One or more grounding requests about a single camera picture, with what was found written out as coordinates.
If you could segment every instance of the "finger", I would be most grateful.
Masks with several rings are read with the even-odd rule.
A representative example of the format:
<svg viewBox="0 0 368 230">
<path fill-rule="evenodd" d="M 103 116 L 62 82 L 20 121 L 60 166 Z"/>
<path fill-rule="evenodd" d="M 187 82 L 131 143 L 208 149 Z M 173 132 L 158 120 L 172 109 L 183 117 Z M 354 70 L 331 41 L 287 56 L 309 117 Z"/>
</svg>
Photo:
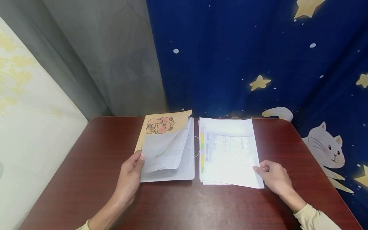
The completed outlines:
<svg viewBox="0 0 368 230">
<path fill-rule="evenodd" d="M 135 164 L 133 172 L 139 173 L 139 175 L 141 174 L 145 159 L 146 159 L 145 155 L 141 155 L 139 157 L 138 161 Z"/>
<path fill-rule="evenodd" d="M 142 150 L 138 150 L 133 155 L 131 155 L 127 161 L 134 164 L 139 159 L 141 154 L 142 154 Z"/>
<path fill-rule="evenodd" d="M 272 166 L 274 166 L 276 164 L 279 164 L 279 163 L 276 163 L 276 162 L 273 162 L 273 161 L 270 161 L 270 160 L 264 160 L 261 163 L 259 163 L 259 165 L 260 165 L 261 168 L 264 168 L 264 167 L 272 167 Z"/>
<path fill-rule="evenodd" d="M 258 175 L 260 175 L 262 178 L 267 173 L 267 172 L 263 171 L 260 167 L 257 167 L 257 166 L 253 166 L 253 170 L 256 173 L 258 173 Z"/>
<path fill-rule="evenodd" d="M 121 171 L 124 173 L 130 173 L 135 165 L 136 161 L 139 159 L 139 157 L 142 154 L 142 150 L 136 151 L 133 155 L 131 155 L 122 165 L 121 165 Z"/>
<path fill-rule="evenodd" d="M 268 167 L 268 166 L 266 166 L 266 167 L 263 167 L 263 168 L 261 168 L 263 171 L 265 171 L 265 172 L 269 172 L 270 171 L 270 167 Z"/>
</svg>

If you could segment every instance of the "wooden table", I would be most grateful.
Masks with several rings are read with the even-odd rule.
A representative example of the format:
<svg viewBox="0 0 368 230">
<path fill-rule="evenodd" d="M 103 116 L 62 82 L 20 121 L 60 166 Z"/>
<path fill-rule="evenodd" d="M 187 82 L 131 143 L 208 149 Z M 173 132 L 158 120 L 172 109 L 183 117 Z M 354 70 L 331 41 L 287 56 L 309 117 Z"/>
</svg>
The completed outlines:
<svg viewBox="0 0 368 230">
<path fill-rule="evenodd" d="M 121 164 L 133 153 L 143 118 L 98 117 L 86 127 L 20 229 L 76 229 L 110 198 Z M 259 160 L 281 163 L 295 190 L 343 230 L 361 229 L 294 127 L 253 120 Z M 195 119 L 198 135 L 198 119 Z M 195 141 L 196 153 L 198 140 Z M 290 209 L 268 188 L 202 185 L 193 181 L 141 184 L 115 229 L 297 229 Z"/>
</svg>

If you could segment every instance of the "gray curtain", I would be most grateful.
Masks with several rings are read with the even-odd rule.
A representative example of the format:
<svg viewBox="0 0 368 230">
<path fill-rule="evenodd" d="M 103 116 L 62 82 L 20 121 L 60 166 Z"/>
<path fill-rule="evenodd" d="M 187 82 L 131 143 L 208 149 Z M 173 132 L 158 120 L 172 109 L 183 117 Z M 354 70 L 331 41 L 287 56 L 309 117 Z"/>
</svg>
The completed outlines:
<svg viewBox="0 0 368 230">
<path fill-rule="evenodd" d="M 166 112 L 145 0 L 0 0 L 0 17 L 88 120 Z"/>
<path fill-rule="evenodd" d="M 43 0 L 110 111 L 166 111 L 145 0 Z"/>
</svg>

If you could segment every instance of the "white cat illustration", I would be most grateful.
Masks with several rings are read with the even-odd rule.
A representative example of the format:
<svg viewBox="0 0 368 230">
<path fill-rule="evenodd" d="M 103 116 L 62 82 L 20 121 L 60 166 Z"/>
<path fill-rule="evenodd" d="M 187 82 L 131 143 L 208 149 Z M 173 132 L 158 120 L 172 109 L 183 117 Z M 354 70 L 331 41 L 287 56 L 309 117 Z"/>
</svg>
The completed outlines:
<svg viewBox="0 0 368 230">
<path fill-rule="evenodd" d="M 280 119 L 289 122 L 293 119 L 292 112 L 285 107 L 276 107 L 266 110 L 262 113 L 262 116 L 278 116 Z M 344 177 L 328 169 L 338 169 L 345 165 L 345 157 L 342 151 L 342 138 L 340 136 L 332 137 L 331 134 L 326 131 L 326 123 L 323 122 L 320 126 L 311 129 L 308 136 L 302 138 L 302 140 L 321 166 L 332 185 L 345 192 L 354 193 L 351 189 L 336 181 L 345 180 Z"/>
</svg>

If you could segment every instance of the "blue curtain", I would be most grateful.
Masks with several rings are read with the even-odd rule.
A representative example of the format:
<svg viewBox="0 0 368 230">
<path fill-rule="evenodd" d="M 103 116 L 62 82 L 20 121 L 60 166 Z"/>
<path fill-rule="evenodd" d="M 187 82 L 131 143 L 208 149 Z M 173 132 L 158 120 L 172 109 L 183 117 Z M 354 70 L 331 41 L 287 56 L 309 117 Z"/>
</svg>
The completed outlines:
<svg viewBox="0 0 368 230">
<path fill-rule="evenodd" d="M 292 120 L 368 229 L 368 1 L 147 6 L 169 110 Z"/>
</svg>

